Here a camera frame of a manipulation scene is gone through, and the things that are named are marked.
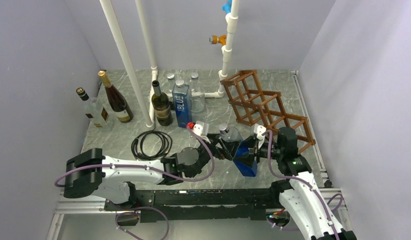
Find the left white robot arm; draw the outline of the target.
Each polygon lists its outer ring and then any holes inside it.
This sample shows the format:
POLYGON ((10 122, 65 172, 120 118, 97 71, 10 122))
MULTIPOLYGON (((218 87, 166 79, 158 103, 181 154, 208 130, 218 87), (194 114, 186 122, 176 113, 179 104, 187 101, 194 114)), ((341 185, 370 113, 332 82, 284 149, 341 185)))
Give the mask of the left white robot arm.
POLYGON ((204 166, 214 159, 233 160, 235 150, 221 136, 208 134, 196 148, 186 147, 170 157, 139 161, 106 156, 101 148, 87 150, 66 162, 63 188, 67 199, 97 196, 120 205, 124 210, 136 206, 136 183, 172 186, 197 182, 204 166))

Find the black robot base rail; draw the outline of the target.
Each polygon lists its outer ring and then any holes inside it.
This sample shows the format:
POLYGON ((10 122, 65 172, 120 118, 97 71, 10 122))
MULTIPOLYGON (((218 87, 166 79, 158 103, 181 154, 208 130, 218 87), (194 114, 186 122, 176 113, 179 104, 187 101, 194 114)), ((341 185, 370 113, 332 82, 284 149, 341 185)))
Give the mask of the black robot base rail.
POLYGON ((250 219, 264 221, 267 214, 282 208, 268 188, 137 190, 137 201, 114 205, 106 200, 106 212, 128 211, 135 207, 153 207, 170 221, 250 219))

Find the dark green wine bottle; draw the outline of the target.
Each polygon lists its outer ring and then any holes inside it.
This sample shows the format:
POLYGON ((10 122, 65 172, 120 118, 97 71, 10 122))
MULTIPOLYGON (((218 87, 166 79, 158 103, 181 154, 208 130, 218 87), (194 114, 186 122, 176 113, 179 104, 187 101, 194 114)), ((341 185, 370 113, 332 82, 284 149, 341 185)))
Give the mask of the dark green wine bottle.
POLYGON ((152 81, 151 85, 154 91, 151 102, 157 121, 161 126, 169 126, 173 122, 169 98, 161 91, 158 80, 152 81))

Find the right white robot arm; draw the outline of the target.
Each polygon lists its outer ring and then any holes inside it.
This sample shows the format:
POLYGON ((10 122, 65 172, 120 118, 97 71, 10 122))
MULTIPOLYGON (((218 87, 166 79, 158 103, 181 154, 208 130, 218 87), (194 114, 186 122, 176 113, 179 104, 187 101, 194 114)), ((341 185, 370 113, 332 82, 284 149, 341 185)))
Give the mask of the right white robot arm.
POLYGON ((291 127, 273 131, 254 124, 246 144, 251 155, 267 158, 270 173, 279 180, 269 188, 269 202, 283 207, 306 240, 355 240, 352 230, 346 230, 331 211, 317 186, 307 160, 299 154, 298 136, 291 127))

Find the clear glass bottle white cap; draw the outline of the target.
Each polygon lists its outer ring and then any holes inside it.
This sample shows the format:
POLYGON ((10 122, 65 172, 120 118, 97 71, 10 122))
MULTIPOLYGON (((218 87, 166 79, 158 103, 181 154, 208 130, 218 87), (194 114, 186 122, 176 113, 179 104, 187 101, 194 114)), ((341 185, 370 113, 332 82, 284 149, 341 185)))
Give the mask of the clear glass bottle white cap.
POLYGON ((167 74, 167 82, 168 82, 168 87, 169 89, 173 89, 176 81, 176 76, 174 73, 168 73, 167 74))

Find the blue label clear bottle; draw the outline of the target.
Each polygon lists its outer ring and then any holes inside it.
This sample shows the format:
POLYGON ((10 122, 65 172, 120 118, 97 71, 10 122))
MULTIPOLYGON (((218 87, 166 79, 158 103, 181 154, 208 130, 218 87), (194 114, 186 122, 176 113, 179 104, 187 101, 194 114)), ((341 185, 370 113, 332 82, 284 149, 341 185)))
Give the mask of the blue label clear bottle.
POLYGON ((186 128, 192 122, 192 103, 190 86, 182 79, 177 79, 172 89, 173 103, 177 124, 180 128, 186 128))

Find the dark red wine bottle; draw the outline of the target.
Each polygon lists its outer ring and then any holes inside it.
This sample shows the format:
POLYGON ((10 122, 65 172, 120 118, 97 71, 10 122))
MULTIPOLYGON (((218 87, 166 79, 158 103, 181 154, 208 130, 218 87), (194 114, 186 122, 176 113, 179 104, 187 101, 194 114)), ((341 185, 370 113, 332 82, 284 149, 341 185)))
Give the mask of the dark red wine bottle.
POLYGON ((105 70, 100 70, 97 75, 104 85, 108 102, 117 119, 122 123, 130 122, 134 116, 125 97, 111 83, 105 70))

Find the small clear bottle black cap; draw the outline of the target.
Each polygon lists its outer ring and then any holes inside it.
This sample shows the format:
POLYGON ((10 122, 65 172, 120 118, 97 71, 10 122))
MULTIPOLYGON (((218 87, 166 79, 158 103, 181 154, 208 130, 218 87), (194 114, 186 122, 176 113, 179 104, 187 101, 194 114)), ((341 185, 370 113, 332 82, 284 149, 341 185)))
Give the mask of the small clear bottle black cap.
POLYGON ((91 123, 99 129, 111 129, 113 121, 103 104, 96 97, 89 97, 82 87, 77 88, 76 93, 84 102, 84 114, 91 123))

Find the clear square bottle black cap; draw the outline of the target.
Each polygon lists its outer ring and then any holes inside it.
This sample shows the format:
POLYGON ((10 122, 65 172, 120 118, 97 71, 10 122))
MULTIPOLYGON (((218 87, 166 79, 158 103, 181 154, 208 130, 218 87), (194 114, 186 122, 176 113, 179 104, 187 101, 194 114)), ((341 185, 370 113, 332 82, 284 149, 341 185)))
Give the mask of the clear square bottle black cap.
POLYGON ((223 145, 229 153, 229 160, 235 164, 244 177, 255 177, 258 164, 250 155, 250 149, 238 129, 234 126, 228 126, 226 123, 221 123, 218 129, 223 145))

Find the clear glass bottle silver cap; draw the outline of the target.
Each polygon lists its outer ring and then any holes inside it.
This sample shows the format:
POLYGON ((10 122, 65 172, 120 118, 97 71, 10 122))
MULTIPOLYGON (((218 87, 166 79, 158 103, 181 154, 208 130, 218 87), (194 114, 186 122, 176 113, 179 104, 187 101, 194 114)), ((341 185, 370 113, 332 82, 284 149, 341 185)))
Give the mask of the clear glass bottle silver cap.
POLYGON ((205 109, 205 89, 199 80, 199 74, 192 72, 189 81, 191 90, 191 111, 193 113, 201 113, 205 109))

